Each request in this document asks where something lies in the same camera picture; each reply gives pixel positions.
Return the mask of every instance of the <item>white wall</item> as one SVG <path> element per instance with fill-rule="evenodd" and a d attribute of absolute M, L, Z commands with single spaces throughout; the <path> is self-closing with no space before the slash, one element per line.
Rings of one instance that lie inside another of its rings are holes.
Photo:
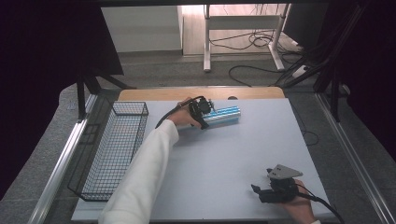
<path fill-rule="evenodd" d="M 181 7 L 103 7 L 117 52 L 181 49 Z"/>

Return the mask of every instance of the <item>hand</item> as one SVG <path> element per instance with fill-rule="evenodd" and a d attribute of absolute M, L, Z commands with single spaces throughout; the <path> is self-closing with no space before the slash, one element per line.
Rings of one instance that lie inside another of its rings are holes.
<path fill-rule="evenodd" d="M 190 99 L 191 98 L 188 97 L 184 101 L 179 102 L 179 104 L 182 104 Z M 189 107 L 187 105 L 181 107 L 177 112 L 169 115 L 169 117 L 167 119 L 172 120 L 176 126 L 192 124 L 193 126 L 195 126 L 197 128 L 201 128 L 201 124 L 192 118 L 192 116 L 190 114 Z"/>
<path fill-rule="evenodd" d="M 301 180 L 294 179 L 297 185 L 303 186 L 304 183 Z M 306 189 L 298 186 L 298 190 L 301 193 L 307 194 Z M 314 213 L 312 212 L 311 201 L 309 199 L 305 199 L 299 196 L 296 196 L 293 201 L 288 203 L 280 203 L 281 207 L 283 207 L 288 213 L 301 224 L 311 224 L 317 219 L 314 217 Z"/>

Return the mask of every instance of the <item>person's arm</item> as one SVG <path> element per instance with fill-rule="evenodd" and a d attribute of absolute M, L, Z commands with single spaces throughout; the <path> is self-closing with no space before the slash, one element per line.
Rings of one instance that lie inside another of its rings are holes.
<path fill-rule="evenodd" d="M 149 223 L 151 208 L 163 182 L 169 153 L 178 140 L 176 125 L 200 124 L 187 108 L 179 109 L 151 131 L 107 202 L 99 223 Z"/>
<path fill-rule="evenodd" d="M 306 189 L 302 188 L 304 186 L 303 181 L 295 179 L 298 185 L 298 190 L 301 193 L 307 194 Z M 289 203 L 280 203 L 290 215 L 300 224 L 320 224 L 320 221 L 314 217 L 314 212 L 312 211 L 311 201 L 306 198 L 296 196 Z"/>

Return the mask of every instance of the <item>metal wire basket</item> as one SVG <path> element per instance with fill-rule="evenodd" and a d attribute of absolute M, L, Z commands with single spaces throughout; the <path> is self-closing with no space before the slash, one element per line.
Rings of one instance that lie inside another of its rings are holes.
<path fill-rule="evenodd" d="M 106 127 L 98 118 L 89 122 L 72 161 L 68 188 L 87 202 L 111 197 L 142 144 L 149 115 L 144 102 L 107 104 L 103 101 L 99 109 L 104 114 L 99 117 L 108 116 Z"/>

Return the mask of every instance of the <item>white jacket sleeve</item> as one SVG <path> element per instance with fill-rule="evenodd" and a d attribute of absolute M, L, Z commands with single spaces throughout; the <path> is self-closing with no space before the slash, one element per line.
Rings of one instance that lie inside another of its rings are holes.
<path fill-rule="evenodd" d="M 149 223 L 169 152 L 177 140 L 177 128 L 168 119 L 148 135 L 107 202 L 99 223 Z"/>

